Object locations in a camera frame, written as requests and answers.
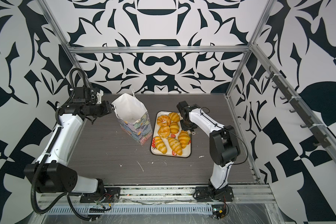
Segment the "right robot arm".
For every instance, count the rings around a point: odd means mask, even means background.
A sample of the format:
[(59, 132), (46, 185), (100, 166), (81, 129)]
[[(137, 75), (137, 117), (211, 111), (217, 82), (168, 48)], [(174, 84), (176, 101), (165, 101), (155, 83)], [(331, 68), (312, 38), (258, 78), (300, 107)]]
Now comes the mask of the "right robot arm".
[(209, 191), (212, 196), (221, 194), (228, 186), (230, 169), (241, 153), (235, 129), (215, 121), (197, 104), (188, 105), (186, 101), (181, 101), (177, 109), (184, 131), (200, 128), (209, 137), (209, 152), (214, 162)]

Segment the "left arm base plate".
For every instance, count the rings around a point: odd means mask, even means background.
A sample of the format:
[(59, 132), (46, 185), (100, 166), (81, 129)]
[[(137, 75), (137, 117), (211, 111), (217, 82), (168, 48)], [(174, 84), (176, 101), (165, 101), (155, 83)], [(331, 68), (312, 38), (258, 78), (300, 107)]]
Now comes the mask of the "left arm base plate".
[(101, 193), (87, 193), (83, 194), (80, 203), (94, 203), (100, 201), (101, 203), (113, 203), (120, 197), (120, 187), (105, 187)]

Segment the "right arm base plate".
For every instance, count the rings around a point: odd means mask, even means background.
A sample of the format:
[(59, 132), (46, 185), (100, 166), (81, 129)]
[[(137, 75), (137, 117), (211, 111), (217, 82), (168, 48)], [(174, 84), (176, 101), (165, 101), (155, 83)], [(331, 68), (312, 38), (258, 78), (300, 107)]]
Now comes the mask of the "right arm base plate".
[(226, 201), (232, 202), (234, 194), (232, 188), (225, 186), (221, 189), (214, 189), (212, 186), (195, 187), (193, 198), (198, 202)]

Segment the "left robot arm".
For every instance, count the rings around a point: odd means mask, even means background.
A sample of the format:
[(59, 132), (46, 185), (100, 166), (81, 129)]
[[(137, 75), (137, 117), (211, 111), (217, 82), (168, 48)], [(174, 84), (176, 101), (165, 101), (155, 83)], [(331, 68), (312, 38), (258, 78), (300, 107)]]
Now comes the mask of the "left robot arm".
[(36, 193), (78, 193), (101, 196), (105, 188), (101, 179), (82, 177), (68, 167), (68, 162), (86, 119), (112, 113), (111, 104), (102, 100), (104, 92), (98, 88), (75, 87), (69, 99), (57, 108), (57, 125), (53, 136), (34, 164), (28, 164), (24, 174)]

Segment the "white floral paper bag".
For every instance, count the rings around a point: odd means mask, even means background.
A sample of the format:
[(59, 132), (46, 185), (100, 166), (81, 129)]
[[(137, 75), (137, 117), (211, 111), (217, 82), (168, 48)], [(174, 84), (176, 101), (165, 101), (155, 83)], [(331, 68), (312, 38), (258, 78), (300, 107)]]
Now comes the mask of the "white floral paper bag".
[(135, 141), (144, 145), (153, 135), (145, 105), (136, 98), (134, 93), (120, 95), (112, 105), (121, 128)]

